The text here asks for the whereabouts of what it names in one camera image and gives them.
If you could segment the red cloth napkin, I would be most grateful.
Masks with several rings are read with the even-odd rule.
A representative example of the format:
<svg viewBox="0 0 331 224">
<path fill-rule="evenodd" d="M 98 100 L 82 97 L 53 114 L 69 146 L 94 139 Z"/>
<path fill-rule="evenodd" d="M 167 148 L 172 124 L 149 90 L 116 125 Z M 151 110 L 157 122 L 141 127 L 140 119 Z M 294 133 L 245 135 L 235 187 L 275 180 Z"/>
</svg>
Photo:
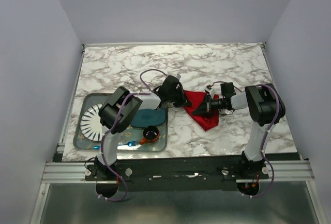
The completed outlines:
<svg viewBox="0 0 331 224">
<path fill-rule="evenodd" d="M 194 92 L 184 90 L 187 98 L 191 101 L 192 105 L 190 107 L 184 107 L 188 115 L 202 127 L 204 131 L 208 131 L 219 124 L 219 113 L 218 110 L 214 110 L 208 115 L 193 115 L 194 110 L 203 102 L 206 92 Z"/>
</svg>

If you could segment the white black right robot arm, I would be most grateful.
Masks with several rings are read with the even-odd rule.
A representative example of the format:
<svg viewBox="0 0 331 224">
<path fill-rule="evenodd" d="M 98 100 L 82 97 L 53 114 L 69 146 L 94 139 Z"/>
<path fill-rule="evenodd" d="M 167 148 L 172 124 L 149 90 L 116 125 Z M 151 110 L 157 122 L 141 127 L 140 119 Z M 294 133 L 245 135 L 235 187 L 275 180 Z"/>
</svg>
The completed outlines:
<svg viewBox="0 0 331 224">
<path fill-rule="evenodd" d="M 265 167 L 265 149 L 270 132 L 285 116 L 285 105 L 272 84 L 246 86 L 237 94 L 233 83 L 220 84 L 221 98 L 215 99 L 211 85 L 200 105 L 192 112 L 194 116 L 209 116 L 219 110 L 235 111 L 248 108 L 253 121 L 251 134 L 234 172 L 241 178 L 250 178 Z"/>
</svg>

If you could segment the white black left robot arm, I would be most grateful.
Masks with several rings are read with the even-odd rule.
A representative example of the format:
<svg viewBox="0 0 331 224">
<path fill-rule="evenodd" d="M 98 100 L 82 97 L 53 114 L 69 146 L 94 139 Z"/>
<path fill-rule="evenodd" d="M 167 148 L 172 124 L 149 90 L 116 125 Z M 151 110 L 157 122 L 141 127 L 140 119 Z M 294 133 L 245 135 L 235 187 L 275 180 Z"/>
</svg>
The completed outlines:
<svg viewBox="0 0 331 224">
<path fill-rule="evenodd" d="M 98 112 L 102 126 L 102 138 L 98 155 L 94 159 L 97 174 L 109 180 L 115 172 L 113 164 L 117 161 L 117 147 L 121 133 L 127 129 L 139 110 L 157 110 L 171 103 L 176 108 L 190 107 L 179 79 L 167 76 L 161 86 L 148 92 L 131 93 L 120 86 L 103 103 Z"/>
</svg>

